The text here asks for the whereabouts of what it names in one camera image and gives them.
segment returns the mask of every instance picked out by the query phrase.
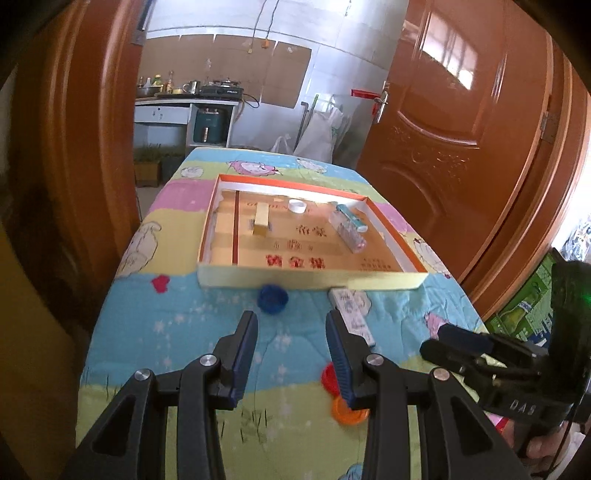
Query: door panel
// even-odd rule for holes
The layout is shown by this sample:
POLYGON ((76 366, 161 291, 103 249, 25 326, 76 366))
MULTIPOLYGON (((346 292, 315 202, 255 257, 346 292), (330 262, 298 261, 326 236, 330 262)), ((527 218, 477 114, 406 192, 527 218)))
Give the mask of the door panel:
POLYGON ((519 192, 551 72, 547 34, 511 0, 409 3, 358 172, 458 280, 519 192))

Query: red bottle cap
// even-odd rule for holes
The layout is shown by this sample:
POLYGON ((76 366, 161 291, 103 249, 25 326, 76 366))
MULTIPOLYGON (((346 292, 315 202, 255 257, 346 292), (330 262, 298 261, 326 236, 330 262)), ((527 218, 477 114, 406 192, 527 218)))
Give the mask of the red bottle cap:
POLYGON ((332 362, 326 365, 324 370, 322 370, 320 381, 322 382, 324 389, 333 397, 336 397, 340 394, 339 383, 337 382, 335 374, 335 366, 332 364, 332 362))

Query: white tape roll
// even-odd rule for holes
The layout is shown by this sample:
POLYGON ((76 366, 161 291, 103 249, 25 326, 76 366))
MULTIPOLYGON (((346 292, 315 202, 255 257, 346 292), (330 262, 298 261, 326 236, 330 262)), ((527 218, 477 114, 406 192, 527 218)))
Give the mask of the white tape roll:
POLYGON ((287 208, 290 212, 294 213, 304 213, 306 211, 306 204, 301 200, 291 199, 287 203, 287 208))

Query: cardboard sheet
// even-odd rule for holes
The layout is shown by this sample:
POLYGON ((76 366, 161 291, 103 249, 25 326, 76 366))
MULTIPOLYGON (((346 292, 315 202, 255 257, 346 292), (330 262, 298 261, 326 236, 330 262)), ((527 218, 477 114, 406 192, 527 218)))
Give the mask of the cardboard sheet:
POLYGON ((265 78, 261 101, 295 107, 311 55, 309 48, 278 42, 265 78))
POLYGON ((202 83, 230 78, 241 83, 244 92, 263 103, 295 107, 311 50, 288 43, 262 48, 264 40, 240 35, 183 35, 150 38, 142 51, 138 77, 144 81, 160 74, 163 82, 174 71, 174 86, 190 80, 202 83))

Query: wooden door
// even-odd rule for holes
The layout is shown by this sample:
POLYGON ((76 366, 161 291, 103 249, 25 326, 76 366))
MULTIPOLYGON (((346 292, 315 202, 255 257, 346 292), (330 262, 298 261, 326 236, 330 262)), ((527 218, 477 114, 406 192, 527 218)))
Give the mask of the wooden door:
POLYGON ((139 225, 133 169, 138 24, 151 0, 73 2, 19 59, 4 219, 66 328, 91 332, 139 225))
POLYGON ((552 80, 549 36, 511 0, 410 0, 358 172, 459 281, 519 192, 552 80))

